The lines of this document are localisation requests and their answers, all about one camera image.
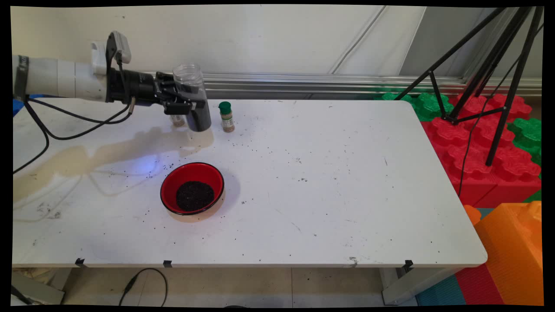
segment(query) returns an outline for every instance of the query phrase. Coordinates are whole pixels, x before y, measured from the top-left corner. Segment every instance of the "red bowl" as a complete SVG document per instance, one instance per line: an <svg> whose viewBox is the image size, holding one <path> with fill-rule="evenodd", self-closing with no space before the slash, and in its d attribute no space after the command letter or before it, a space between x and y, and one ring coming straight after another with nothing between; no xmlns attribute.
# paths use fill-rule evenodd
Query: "red bowl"
<svg viewBox="0 0 555 312"><path fill-rule="evenodd" d="M210 204L199 210L186 212L177 206L177 190L179 187L189 181L199 181L208 184L214 190L214 200ZM201 213L212 207L224 192L224 177L216 167L206 163L189 163L177 167L170 172L162 182L160 188L160 199L164 206L171 212L181 215L192 215Z"/></svg>

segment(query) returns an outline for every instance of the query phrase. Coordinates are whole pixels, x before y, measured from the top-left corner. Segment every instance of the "spice jar label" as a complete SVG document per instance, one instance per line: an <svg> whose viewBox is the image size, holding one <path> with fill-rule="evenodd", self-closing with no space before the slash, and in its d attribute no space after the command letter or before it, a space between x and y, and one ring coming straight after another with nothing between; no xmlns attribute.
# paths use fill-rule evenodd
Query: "spice jar label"
<svg viewBox="0 0 555 312"><path fill-rule="evenodd" d="M224 128L229 128L233 126L233 118L222 119L221 124L224 126Z"/></svg>

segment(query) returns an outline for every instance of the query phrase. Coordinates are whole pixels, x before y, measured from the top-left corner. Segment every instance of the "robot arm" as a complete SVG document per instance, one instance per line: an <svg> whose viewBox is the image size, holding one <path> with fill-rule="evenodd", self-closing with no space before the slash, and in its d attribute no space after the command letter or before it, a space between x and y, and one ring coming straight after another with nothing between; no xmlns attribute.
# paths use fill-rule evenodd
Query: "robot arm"
<svg viewBox="0 0 555 312"><path fill-rule="evenodd" d="M120 70L112 68L115 59ZM114 31L104 47L92 43L91 64L50 58L12 55L12 92L16 99L27 94L81 98L100 102L121 101L150 106L161 104L166 115L186 115L189 128L204 131L211 125L208 104L189 99L178 92L172 75L157 72L153 77L124 71L122 63L131 61L131 51L124 35Z"/></svg>
<svg viewBox="0 0 555 312"><path fill-rule="evenodd" d="M91 64L53 58L26 58L12 55L12 92L16 94L17 69L28 62L25 94L47 94L63 98L106 100L107 77L93 72Z"/></svg>

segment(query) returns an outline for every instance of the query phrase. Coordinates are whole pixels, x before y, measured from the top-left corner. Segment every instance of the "black tripod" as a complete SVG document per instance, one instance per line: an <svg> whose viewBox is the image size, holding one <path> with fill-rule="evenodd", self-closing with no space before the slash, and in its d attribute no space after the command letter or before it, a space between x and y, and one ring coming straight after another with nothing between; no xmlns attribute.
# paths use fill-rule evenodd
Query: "black tripod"
<svg viewBox="0 0 555 312"><path fill-rule="evenodd" d="M493 162L493 157L495 156L495 152L497 150L497 146L499 145L499 141L501 139L501 134L503 133L503 129L507 122L507 117L509 115L509 111L511 110L511 105L513 103L514 96L517 91L518 84L520 82L522 72L524 71L524 65L526 65L526 60L528 59L528 55L530 53L530 49L532 48L532 43L534 41L534 37L539 32L538 25L539 20L541 19L543 7L536 7L534 11L534 16L532 18L532 23L530 24L530 28L528 30L528 34L526 36L526 40L524 42L524 46L522 48L522 53L513 64L511 69L516 64L516 70L513 75L513 79L511 81L511 86L507 93L507 100L505 101L505 105L500 108L492 109L487 112L482 112L480 114L464 117L457 119L459 112L461 111L463 105L466 103L468 98L471 96L473 92L475 97L478 97L480 93L482 93L484 87L486 86L488 80L491 78L493 71L497 67L499 61L507 51L507 48L513 41L513 38L516 36L518 30L520 29L522 23L528 16L532 7L520 7L517 12L512 17L511 21L507 25L506 29L503 31L499 40L497 40L496 44L493 46L492 50L484 60L484 63L480 66L478 72L467 85L466 90L461 96L461 99L457 102L453 111L447 115L445 112L445 108L443 107L443 103L440 97L440 90L437 86L436 77L433 74L433 71L439 67L446 59L454 54L458 49L460 49L466 42L468 42L476 33L478 33L484 26L486 26L491 20L493 20L496 16L498 16L505 8L497 8L493 11L488 17L486 17L480 24L474 27L464 38L462 38L455 46L453 46L444 56L442 56L437 62L435 62L432 66L429 67L422 75L420 75L410 86L408 86L403 92L401 92L395 100L400 100L404 97L408 92L414 89L424 78L430 76L430 80L432 80L433 91L436 94L437 102L440 106L441 111L441 118L444 120L450 121L452 124L458 124L459 122L480 118L484 115L495 114L501 112L501 117L499 119L499 123L497 124L497 130L495 132L495 136L493 137L493 142L490 147L490 152L488 154L486 165L491 166Z"/></svg>

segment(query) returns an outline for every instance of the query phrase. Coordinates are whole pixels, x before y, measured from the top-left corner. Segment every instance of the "floor tile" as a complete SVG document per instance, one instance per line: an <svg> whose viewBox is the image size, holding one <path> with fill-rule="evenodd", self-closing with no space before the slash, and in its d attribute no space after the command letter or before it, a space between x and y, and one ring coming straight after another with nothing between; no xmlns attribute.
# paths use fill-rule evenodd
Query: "floor tile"
<svg viewBox="0 0 555 312"><path fill-rule="evenodd" d="M168 298L164 306L291 307L289 268L164 268L160 271L168 279ZM164 279L149 270L139 305L159 306L163 298Z"/></svg>
<svg viewBox="0 0 555 312"><path fill-rule="evenodd" d="M118 305L123 290L137 268L74 268L65 283L62 304ZM138 276L122 305L136 306L143 290L146 274Z"/></svg>
<svg viewBox="0 0 555 312"><path fill-rule="evenodd" d="M295 308L384 305L377 269L293 269L292 284Z"/></svg>

